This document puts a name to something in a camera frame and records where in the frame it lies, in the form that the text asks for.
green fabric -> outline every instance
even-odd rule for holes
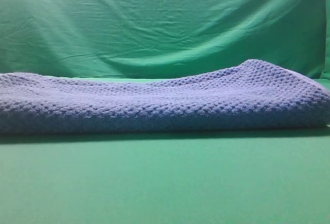
[[[326,55],[325,55],[325,70],[322,77],[330,79],[330,0],[326,0]]]
[[[0,71],[173,78],[257,58],[318,78],[325,0],[0,0]]]
[[[330,127],[0,136],[0,223],[329,224],[329,150]]]

